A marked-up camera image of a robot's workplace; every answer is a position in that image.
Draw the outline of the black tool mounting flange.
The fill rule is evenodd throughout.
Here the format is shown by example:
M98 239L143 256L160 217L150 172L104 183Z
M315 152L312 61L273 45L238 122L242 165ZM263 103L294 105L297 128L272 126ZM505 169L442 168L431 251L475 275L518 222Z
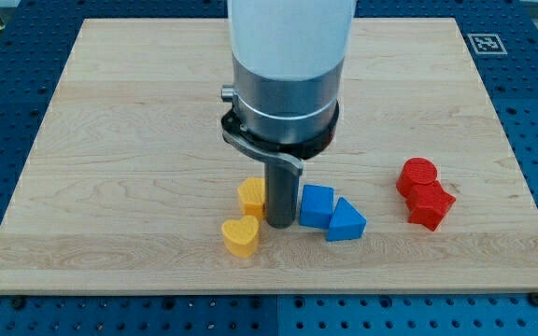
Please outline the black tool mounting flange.
M317 156L332 142L338 118L339 104L336 103L327 127L317 136L295 144L269 142L250 131L243 131L244 124L232 108L222 116L220 123L223 140L240 153L255 161L284 169L292 175L301 175L304 160Z

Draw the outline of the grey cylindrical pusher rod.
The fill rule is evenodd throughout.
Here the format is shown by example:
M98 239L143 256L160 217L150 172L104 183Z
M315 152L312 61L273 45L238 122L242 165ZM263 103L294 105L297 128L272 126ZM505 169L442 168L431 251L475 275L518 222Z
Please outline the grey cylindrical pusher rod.
M297 210L300 176L300 160L265 164L265 217L270 226L285 229L293 223Z

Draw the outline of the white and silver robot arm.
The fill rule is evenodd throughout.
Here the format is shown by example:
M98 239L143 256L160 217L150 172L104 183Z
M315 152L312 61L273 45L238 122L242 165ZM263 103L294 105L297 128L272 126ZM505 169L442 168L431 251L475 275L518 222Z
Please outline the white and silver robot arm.
M264 165L265 219L287 228L296 216L304 161L331 142L354 0L230 0L234 81L222 136Z

